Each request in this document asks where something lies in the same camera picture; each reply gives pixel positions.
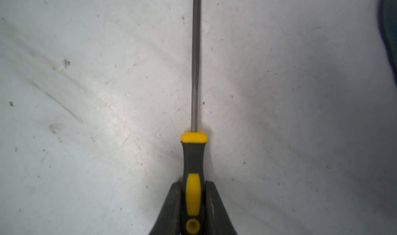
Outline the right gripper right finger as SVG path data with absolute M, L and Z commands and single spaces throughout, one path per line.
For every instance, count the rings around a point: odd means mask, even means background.
M 206 235 L 237 235 L 216 185 L 206 181 Z

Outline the file tool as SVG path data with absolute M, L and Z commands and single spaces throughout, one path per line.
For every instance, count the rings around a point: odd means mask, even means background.
M 206 134 L 198 131 L 199 121 L 199 78 L 201 63 L 201 0 L 193 0 L 192 14 L 192 88 L 191 88 L 191 131 L 182 134 L 184 155 L 182 189 L 181 234 L 204 234 L 203 170 L 204 150 L 208 140 Z

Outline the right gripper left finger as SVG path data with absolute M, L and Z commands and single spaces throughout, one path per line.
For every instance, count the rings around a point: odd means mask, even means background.
M 182 183 L 173 183 L 149 235 L 180 235 Z

